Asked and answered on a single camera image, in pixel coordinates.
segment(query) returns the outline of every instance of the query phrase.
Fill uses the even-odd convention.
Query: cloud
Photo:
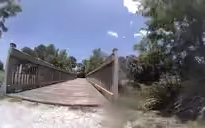
[[[107,34],[110,35],[110,36],[118,38],[118,34],[116,32],[108,31]]]
[[[146,30],[140,30],[140,32],[139,33],[134,33],[134,37],[136,38],[136,37],[145,37],[145,36],[147,36],[149,34],[149,32],[148,31],[146,31]]]
[[[132,26],[132,24],[133,24],[133,21],[130,21],[130,26]]]
[[[134,37],[142,36],[140,33],[135,33]]]
[[[141,5],[140,0],[124,0],[124,6],[128,9],[130,13],[136,13]]]

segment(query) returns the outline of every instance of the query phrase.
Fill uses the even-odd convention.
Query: bridge
[[[6,62],[7,96],[44,104],[96,107],[118,98],[118,52],[112,54],[86,78],[31,57],[11,44]]]

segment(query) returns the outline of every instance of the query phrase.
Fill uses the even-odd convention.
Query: handrail
[[[118,77],[119,64],[117,49],[113,50],[113,53],[105,62],[86,75],[87,80],[93,83],[99,91],[111,100],[118,98]]]
[[[11,44],[5,69],[4,91],[14,93],[72,80],[76,73],[67,72],[46,61],[34,58]]]

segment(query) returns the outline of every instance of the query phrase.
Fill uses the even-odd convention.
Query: gravel path
[[[205,128],[155,113],[113,107],[70,108],[5,98],[0,100],[0,128]]]
[[[0,128],[102,128],[101,108],[70,108],[6,98],[0,100]]]

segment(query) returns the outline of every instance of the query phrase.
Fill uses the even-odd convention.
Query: bridge deck
[[[9,94],[10,97],[63,106],[102,106],[107,99],[86,79],[75,79],[63,83]]]

